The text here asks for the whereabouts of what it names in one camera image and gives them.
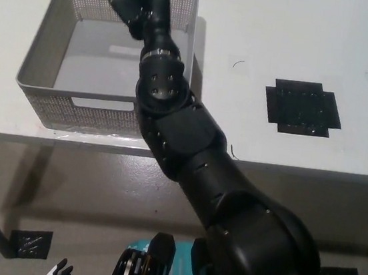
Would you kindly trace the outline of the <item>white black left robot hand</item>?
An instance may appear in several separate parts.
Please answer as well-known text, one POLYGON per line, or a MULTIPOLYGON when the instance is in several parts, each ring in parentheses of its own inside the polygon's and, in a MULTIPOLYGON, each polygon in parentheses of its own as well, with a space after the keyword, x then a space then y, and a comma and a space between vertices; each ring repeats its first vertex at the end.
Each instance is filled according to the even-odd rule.
POLYGON ((67 259, 62 259, 59 263, 54 265, 52 269, 48 271, 45 275, 71 275, 73 266, 67 266, 67 259))

